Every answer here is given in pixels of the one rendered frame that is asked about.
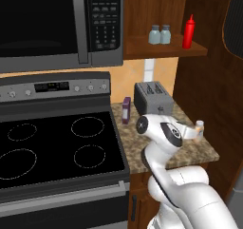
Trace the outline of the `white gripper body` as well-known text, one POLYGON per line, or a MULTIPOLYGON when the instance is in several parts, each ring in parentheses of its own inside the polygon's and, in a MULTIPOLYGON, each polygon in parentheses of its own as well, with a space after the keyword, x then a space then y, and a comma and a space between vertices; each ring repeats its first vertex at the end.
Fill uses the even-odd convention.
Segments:
POLYGON ((193 140, 197 137, 198 131, 190 126, 185 126, 182 138, 184 140, 193 140))

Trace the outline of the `small white-capped shaker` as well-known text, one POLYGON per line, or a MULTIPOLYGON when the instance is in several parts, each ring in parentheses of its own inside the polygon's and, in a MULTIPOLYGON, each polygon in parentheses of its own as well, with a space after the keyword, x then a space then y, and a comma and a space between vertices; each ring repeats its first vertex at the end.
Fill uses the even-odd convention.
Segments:
POLYGON ((203 138, 204 122, 201 120, 196 121, 195 130, 197 131, 195 142, 199 143, 203 138))

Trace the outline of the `red condiment bottle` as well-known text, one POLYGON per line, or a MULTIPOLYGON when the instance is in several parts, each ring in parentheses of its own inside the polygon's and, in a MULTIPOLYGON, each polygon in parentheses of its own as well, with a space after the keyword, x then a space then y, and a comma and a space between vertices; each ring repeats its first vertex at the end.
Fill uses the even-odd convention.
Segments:
POLYGON ((182 47, 185 49, 188 49, 191 47, 193 36, 194 36, 195 25, 196 25, 196 22, 194 20, 194 15, 191 14, 190 19, 186 22, 186 25, 184 28, 182 47))

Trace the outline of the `pale grey shaker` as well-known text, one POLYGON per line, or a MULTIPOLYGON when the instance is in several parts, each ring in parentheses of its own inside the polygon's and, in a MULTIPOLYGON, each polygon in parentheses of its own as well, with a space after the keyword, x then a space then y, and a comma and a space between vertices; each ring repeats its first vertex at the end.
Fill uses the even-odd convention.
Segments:
POLYGON ((160 42, 163 45, 168 45, 171 42, 171 32, 169 25, 163 25, 160 32, 160 42))
POLYGON ((157 45, 160 43, 160 32, 159 25, 153 25, 151 31, 149 32, 148 42, 151 45, 157 45))

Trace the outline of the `wooden cabinet door dark pane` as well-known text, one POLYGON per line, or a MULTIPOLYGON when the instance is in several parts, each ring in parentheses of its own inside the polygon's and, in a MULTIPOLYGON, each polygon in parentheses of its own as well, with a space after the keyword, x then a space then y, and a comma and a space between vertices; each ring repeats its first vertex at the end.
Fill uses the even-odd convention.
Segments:
POLYGON ((223 25, 225 48, 243 60, 243 0, 231 0, 223 25))

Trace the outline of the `tall wooden side panel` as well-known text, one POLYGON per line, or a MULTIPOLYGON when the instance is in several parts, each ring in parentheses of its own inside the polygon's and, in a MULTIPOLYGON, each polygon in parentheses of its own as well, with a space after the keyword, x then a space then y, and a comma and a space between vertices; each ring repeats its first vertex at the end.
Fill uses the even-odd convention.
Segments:
POLYGON ((205 122, 204 137, 219 154, 207 172, 224 200, 243 167, 243 59, 223 40, 229 5, 230 0, 186 0, 184 18, 195 18, 194 41, 208 52, 178 60, 173 93, 191 121, 205 122))

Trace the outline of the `grey two-slot toaster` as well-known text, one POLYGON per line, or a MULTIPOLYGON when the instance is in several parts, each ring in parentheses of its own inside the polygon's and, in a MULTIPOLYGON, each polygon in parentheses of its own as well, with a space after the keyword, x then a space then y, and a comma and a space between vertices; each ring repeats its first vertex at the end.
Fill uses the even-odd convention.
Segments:
POLYGON ((140 115, 171 116, 174 100, 160 82, 135 83, 134 106, 140 115))

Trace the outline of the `purple and white box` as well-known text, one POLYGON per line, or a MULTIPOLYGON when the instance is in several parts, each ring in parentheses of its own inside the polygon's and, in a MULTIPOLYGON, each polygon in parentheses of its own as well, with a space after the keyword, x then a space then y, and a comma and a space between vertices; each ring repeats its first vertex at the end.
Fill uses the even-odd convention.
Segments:
POLYGON ((125 97, 122 103, 122 123, 128 124, 130 120, 130 107, 131 107, 131 98, 125 97))

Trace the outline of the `grey fridge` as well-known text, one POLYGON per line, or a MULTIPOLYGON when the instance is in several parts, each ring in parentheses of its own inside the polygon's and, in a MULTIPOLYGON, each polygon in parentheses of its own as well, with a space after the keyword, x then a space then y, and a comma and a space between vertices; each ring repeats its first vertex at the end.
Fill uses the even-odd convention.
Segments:
POLYGON ((227 206, 239 229, 243 229, 243 168, 234 184, 227 206))

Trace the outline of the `black and steel stove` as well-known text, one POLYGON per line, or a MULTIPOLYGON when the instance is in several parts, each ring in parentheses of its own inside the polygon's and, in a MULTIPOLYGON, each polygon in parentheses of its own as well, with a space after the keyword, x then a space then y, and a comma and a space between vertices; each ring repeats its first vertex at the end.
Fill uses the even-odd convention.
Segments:
MULTIPOLYGON (((0 79, 0 203, 129 182, 110 94, 106 71, 0 79)), ((113 199, 3 217, 0 229, 127 229, 128 205, 129 190, 113 199)))

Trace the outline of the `black and steel microwave oven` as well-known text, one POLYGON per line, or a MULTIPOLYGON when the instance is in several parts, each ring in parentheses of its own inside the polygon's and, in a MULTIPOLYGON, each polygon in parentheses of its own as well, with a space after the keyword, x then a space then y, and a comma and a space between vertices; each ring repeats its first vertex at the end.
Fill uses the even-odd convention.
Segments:
POLYGON ((84 0, 80 64, 73 0, 0 0, 0 73, 122 65, 123 1, 84 0))

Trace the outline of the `white wall socket plate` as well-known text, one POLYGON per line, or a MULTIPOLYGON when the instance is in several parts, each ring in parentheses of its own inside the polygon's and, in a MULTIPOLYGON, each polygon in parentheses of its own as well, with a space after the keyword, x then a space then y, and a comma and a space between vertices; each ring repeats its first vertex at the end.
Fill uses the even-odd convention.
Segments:
POLYGON ((156 60, 155 59, 145 59, 144 60, 144 82, 152 82, 154 80, 154 68, 156 60))

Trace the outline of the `open wooden wall cabinet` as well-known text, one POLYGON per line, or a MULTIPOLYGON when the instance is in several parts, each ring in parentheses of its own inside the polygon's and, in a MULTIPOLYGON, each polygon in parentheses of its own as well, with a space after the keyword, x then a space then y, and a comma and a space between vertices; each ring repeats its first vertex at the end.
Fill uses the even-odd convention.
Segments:
POLYGON ((187 0, 124 0, 124 59, 205 56, 208 49, 193 40, 189 49, 182 47, 186 20, 195 9, 185 8, 187 0), (151 45, 149 32, 153 25, 169 25, 169 45, 151 45))

